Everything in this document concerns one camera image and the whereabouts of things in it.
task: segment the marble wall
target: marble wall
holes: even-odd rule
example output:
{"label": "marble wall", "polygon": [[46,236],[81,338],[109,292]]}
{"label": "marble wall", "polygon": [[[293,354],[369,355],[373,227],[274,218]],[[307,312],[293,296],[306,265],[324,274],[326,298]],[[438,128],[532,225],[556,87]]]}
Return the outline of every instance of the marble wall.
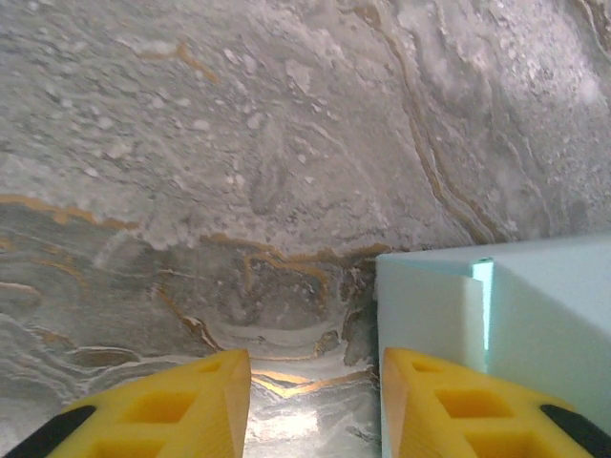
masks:
{"label": "marble wall", "polygon": [[245,346],[246,457],[377,456],[377,254],[609,228],[610,9],[0,0],[0,452]]}

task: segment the light blue foam block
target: light blue foam block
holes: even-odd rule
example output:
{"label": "light blue foam block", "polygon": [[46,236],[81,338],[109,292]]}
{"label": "light blue foam block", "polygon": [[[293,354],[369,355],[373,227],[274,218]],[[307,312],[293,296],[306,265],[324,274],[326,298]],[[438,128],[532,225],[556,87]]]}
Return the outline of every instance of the light blue foam block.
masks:
{"label": "light blue foam block", "polygon": [[[383,255],[377,295],[381,363],[389,346],[428,353],[611,433],[611,235]],[[382,425],[390,458],[384,410]]]}

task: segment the black rubber pad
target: black rubber pad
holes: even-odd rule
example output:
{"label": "black rubber pad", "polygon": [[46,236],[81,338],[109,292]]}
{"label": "black rubber pad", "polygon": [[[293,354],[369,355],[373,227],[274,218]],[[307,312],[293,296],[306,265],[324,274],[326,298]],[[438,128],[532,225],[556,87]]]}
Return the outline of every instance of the black rubber pad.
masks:
{"label": "black rubber pad", "polygon": [[54,416],[5,455],[5,458],[45,458],[49,456],[94,412],[94,406],[83,406]]}
{"label": "black rubber pad", "polygon": [[541,410],[593,457],[611,458],[611,437],[583,415],[549,404]]}

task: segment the square hole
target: square hole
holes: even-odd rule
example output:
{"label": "square hole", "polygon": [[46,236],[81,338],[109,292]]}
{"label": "square hole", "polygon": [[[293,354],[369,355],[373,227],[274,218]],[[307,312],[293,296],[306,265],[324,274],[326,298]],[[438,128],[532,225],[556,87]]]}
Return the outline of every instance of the square hole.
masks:
{"label": "square hole", "polygon": [[125,423],[177,423],[195,401],[195,393],[161,391],[138,398],[121,418]]}
{"label": "square hole", "polygon": [[472,433],[466,439],[477,458],[560,458],[537,436],[528,432]]}
{"label": "square hole", "polygon": [[485,389],[440,389],[435,395],[452,418],[512,416],[503,400]]}
{"label": "square hole", "polygon": [[87,458],[155,458],[162,448],[159,441],[117,439],[98,443]]}

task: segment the gray marble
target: gray marble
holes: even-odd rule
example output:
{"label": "gray marble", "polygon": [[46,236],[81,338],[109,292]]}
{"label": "gray marble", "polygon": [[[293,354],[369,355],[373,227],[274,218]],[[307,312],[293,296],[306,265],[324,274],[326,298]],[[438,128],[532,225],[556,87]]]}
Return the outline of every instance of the gray marble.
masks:
{"label": "gray marble", "polygon": [[247,347],[246,457],[376,456],[372,259],[611,222],[606,0],[0,0],[0,452]]}

